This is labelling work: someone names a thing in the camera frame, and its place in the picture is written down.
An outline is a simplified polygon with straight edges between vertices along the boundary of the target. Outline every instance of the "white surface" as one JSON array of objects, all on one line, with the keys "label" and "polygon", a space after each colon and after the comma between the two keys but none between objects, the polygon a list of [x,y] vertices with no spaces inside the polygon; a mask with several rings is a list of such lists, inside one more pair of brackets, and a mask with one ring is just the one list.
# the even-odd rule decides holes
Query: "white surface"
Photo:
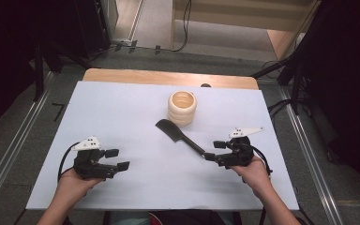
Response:
[{"label": "white surface", "polygon": [[[118,157],[100,163],[130,161],[130,166],[90,190],[77,208],[262,209],[235,172],[205,161],[155,127],[166,118],[168,97],[178,90],[198,99],[193,122],[181,129],[207,152],[228,153],[215,149],[213,141],[228,141],[234,128],[263,127],[249,137],[251,144],[266,155],[279,196],[290,209],[298,209],[261,91],[113,82],[78,82],[26,208],[48,207],[62,156],[72,144],[94,135],[103,149],[119,149]],[[64,169],[75,157],[76,152],[68,154]]]}]

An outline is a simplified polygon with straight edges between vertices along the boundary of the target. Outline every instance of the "floor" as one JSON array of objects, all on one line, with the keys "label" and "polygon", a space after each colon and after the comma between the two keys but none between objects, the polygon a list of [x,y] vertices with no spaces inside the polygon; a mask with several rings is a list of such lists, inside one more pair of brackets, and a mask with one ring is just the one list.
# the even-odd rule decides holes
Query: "floor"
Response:
[{"label": "floor", "polygon": [[[118,9],[121,8],[121,1],[125,0],[117,0]],[[142,11],[137,19],[138,23],[134,33],[130,34],[129,32],[125,32],[127,37],[119,36],[117,40],[129,43],[137,39],[138,47],[155,49],[156,45],[160,45],[161,48],[169,48],[170,41],[168,41],[166,36],[169,32],[167,29],[162,28],[165,27],[165,24],[158,28],[161,29],[160,32],[151,28],[151,26],[157,26],[161,21],[164,21],[162,17],[168,16],[164,14],[165,12],[162,12],[159,19],[151,12],[154,11],[157,6],[168,6],[168,2],[170,1],[143,0]],[[135,1],[134,6],[139,6],[140,3],[140,0]],[[181,46],[183,38],[182,22],[178,21],[176,22],[174,47]],[[125,52],[117,52],[116,54],[111,52],[111,54],[103,54],[100,56],[96,64],[102,68],[109,68],[113,67],[113,65],[110,66],[110,64],[114,64],[115,62],[117,64],[122,63],[121,67],[123,68],[140,67],[141,69],[154,68],[157,64],[165,64],[166,66],[164,65],[163,69],[167,70],[182,71],[182,69],[188,69],[191,71],[199,71],[199,69],[201,69],[199,67],[203,65],[203,62],[198,62],[198,54],[200,54],[215,56],[216,58],[213,59],[219,61],[228,60],[230,65],[235,65],[232,69],[237,69],[232,75],[237,75],[244,73],[242,64],[246,61],[249,62],[249,65],[252,65],[250,67],[254,68],[253,70],[249,69],[250,67],[246,67],[246,73],[253,73],[253,71],[258,71],[259,68],[268,66],[268,63],[272,63],[271,61],[277,60],[268,35],[264,30],[223,25],[216,26],[201,22],[191,22],[189,24],[188,43],[182,51],[182,53],[191,53],[185,54],[189,61],[184,58],[181,58],[183,61],[179,61],[179,57],[173,56],[172,54],[162,54],[161,56],[155,56],[160,59],[158,62],[155,62],[149,60],[146,56],[153,55],[152,52],[153,51],[140,51],[132,56]],[[134,64],[129,63],[128,60],[134,60]],[[191,62],[197,62],[197,66],[193,66]],[[209,69],[205,70],[205,72],[214,73],[214,71],[216,71],[217,73],[225,73],[229,71],[228,68],[227,70],[220,70],[219,67],[211,67]],[[63,74],[66,76],[63,76],[63,74],[55,74],[55,80],[52,81],[52,93],[54,94],[47,96],[48,100],[46,102],[48,103],[45,102],[43,110],[39,113],[40,118],[49,118],[49,120],[37,119],[34,121],[30,130],[25,131],[29,136],[21,143],[21,146],[13,147],[11,145],[13,139],[5,137],[15,137],[19,128],[22,126],[23,119],[29,114],[29,109],[34,107],[32,104],[33,87],[24,91],[1,118],[0,161],[7,156],[7,154],[3,154],[6,150],[12,150],[15,149],[15,147],[20,147],[20,149],[17,155],[14,156],[17,160],[11,161],[11,164],[8,164],[8,166],[12,166],[10,172],[1,174],[7,177],[7,179],[4,184],[0,184],[0,224],[8,224],[8,221],[14,221],[14,218],[21,213],[23,206],[26,205],[32,184],[34,184],[40,165],[44,160],[44,157],[41,156],[46,155],[47,151],[49,151],[49,146],[59,126],[59,123],[52,122],[54,119],[53,115],[57,115],[59,109],[51,104],[68,102],[73,86],[76,84],[75,82],[83,76],[80,71],[82,71],[82,69],[76,65],[68,65],[63,71]],[[275,71],[268,75],[275,78],[278,72]],[[284,98],[282,95],[286,96],[286,94],[283,94],[282,91],[289,92],[292,88],[291,86],[278,87],[276,86],[275,79],[271,79],[270,77],[264,76],[258,80],[259,86],[266,98],[267,105],[272,105]],[[360,224],[360,175],[347,165],[337,165],[329,162],[319,131],[316,129],[313,121],[303,113],[302,110],[300,110],[300,112],[301,114],[297,117],[295,123],[292,120],[293,114],[290,109],[281,112],[275,122],[275,126],[279,130],[277,138],[283,150],[287,166],[289,167],[289,173],[294,183],[294,191],[299,202],[305,209],[306,214],[315,221],[316,224]],[[301,121],[302,128],[306,135],[305,137],[297,136],[297,134],[290,136],[289,134],[290,132],[297,133],[295,131],[295,128],[297,128],[297,120]],[[312,166],[308,164],[308,157],[310,155],[308,154],[308,149],[303,149],[306,147],[303,147],[301,140],[307,140],[307,148],[309,148],[316,158],[317,165],[314,163],[312,163]],[[321,181],[321,183],[314,178],[314,173],[317,173],[317,168],[318,173],[322,176],[321,179],[323,182]],[[322,191],[320,190],[321,188],[327,188],[329,192]],[[326,205],[328,204],[325,200],[331,200],[335,208],[327,208]],[[35,223],[41,214],[42,212],[27,212],[24,214],[20,224]],[[245,212],[242,215],[244,224],[257,224],[255,221],[258,221],[259,215],[259,212]],[[83,212],[75,212],[71,217],[74,221],[77,221],[75,224],[91,224],[91,221],[95,221],[92,224],[100,224],[102,214],[101,212],[92,212],[85,215]]]}]

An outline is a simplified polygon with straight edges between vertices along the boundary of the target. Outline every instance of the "human hand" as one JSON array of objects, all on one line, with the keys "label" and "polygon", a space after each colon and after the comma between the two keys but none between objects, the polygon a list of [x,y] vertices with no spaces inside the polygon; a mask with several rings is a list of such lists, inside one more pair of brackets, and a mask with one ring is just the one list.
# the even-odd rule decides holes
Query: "human hand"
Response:
[{"label": "human hand", "polygon": [[231,169],[242,176],[242,179],[253,189],[253,193],[259,199],[266,191],[273,189],[265,165],[259,157],[254,156],[246,167],[233,166]]},{"label": "human hand", "polygon": [[61,175],[53,199],[59,199],[62,204],[72,208],[89,189],[101,181],[100,178],[83,180],[74,169],[70,169]]},{"label": "human hand", "polygon": [[54,197],[38,225],[60,225],[74,205],[86,195],[86,192],[100,183],[102,179],[83,180],[74,169],[61,175]]}]

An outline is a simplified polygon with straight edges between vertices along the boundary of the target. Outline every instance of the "forearm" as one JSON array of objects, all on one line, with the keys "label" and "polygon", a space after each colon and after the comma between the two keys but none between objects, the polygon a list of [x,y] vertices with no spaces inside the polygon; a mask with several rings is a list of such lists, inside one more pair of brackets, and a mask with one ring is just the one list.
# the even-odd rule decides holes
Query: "forearm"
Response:
[{"label": "forearm", "polygon": [[53,198],[48,209],[43,214],[42,218],[37,224],[62,225],[64,219],[66,218],[71,209],[72,206],[68,205],[66,202],[60,201],[60,199],[57,198]]},{"label": "forearm", "polygon": [[272,224],[300,224],[272,187],[260,194],[260,200]]}]

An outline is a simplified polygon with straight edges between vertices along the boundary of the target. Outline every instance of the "aluminum rail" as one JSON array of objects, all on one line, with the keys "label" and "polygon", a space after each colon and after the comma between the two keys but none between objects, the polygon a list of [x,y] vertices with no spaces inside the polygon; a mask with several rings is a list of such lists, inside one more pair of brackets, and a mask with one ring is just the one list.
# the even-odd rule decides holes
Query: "aluminum rail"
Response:
[{"label": "aluminum rail", "polygon": [[45,78],[45,92],[42,93],[39,101],[36,101],[32,104],[28,114],[25,116],[20,128],[18,129],[16,135],[11,141],[9,147],[7,148],[6,153],[0,161],[0,188],[3,185],[10,168],[12,167],[16,157],[19,155],[23,143],[28,136],[32,126],[34,125],[40,110],[42,109],[47,96],[49,95],[52,83],[54,82],[55,76],[52,72],[49,72]]},{"label": "aluminum rail", "polygon": [[[290,99],[290,94],[287,90],[285,90],[282,86],[279,87],[279,92],[283,99]],[[325,213],[328,217],[330,224],[332,225],[342,225],[344,224],[341,215],[338,211],[337,204],[335,199],[332,196],[332,192],[327,185],[323,172],[321,171],[320,165],[318,164],[317,159],[315,158],[314,151],[309,144],[308,137],[306,135],[305,130],[303,129],[303,125],[300,121],[298,115],[296,115],[292,109],[292,106],[287,105],[288,115],[291,118],[291,122],[296,132],[297,139],[300,143],[300,146],[303,151],[303,155],[306,159],[307,165],[312,175],[312,179],[314,180],[315,186],[317,188],[318,194],[320,195],[321,202]]]}]

